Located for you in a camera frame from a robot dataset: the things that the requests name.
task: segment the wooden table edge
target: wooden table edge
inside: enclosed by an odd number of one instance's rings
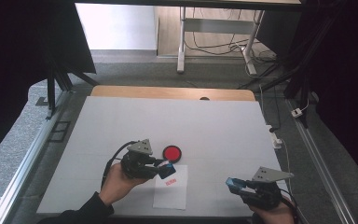
[[[154,99],[199,100],[207,97],[213,101],[255,101],[248,90],[196,89],[172,87],[95,86],[90,96],[130,97]]]

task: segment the human hand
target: human hand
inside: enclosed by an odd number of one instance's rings
[[[106,206],[124,198],[135,186],[143,184],[147,179],[128,178],[121,169],[121,164],[116,163],[110,167],[109,173],[99,194]]]
[[[284,203],[280,203],[278,207],[271,210],[263,210],[249,205],[249,208],[258,214],[265,224],[294,224],[292,210]]]

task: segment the metal bracket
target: metal bracket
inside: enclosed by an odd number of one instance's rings
[[[275,182],[278,180],[291,178],[294,176],[295,175],[292,173],[286,173],[283,171],[272,170],[272,169],[260,166],[260,168],[258,168],[258,171],[255,173],[252,180],[269,183],[269,182]]]
[[[127,147],[129,151],[139,152],[146,155],[152,155],[152,147],[150,146],[149,139],[145,139],[144,141],[139,141],[131,146]]]

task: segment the metal stand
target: metal stand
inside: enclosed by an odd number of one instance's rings
[[[250,75],[256,75],[255,66],[251,59],[252,45],[255,41],[255,35],[260,25],[263,12],[259,14],[255,21],[225,21],[225,20],[208,20],[186,18],[186,8],[180,7],[180,43],[178,52],[178,66],[177,73],[185,72],[185,32],[200,32],[200,33],[216,33],[216,34],[238,34],[250,35],[246,48],[242,48],[242,55],[246,61]]]
[[[75,76],[83,79],[91,86],[97,86],[99,83],[94,79],[86,76],[84,73],[76,71],[69,64],[58,63],[49,50],[48,43],[43,35],[43,30],[39,29],[38,33],[40,38],[40,45],[43,48],[48,64],[48,116],[46,119],[51,119],[56,110],[55,81],[57,81],[62,91],[70,91],[73,87],[72,81],[66,71],[69,71]]]

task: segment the red button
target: red button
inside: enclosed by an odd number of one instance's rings
[[[182,151],[179,147],[168,146],[164,148],[164,151],[162,152],[162,157],[165,160],[170,161],[171,163],[176,163],[182,157]]]

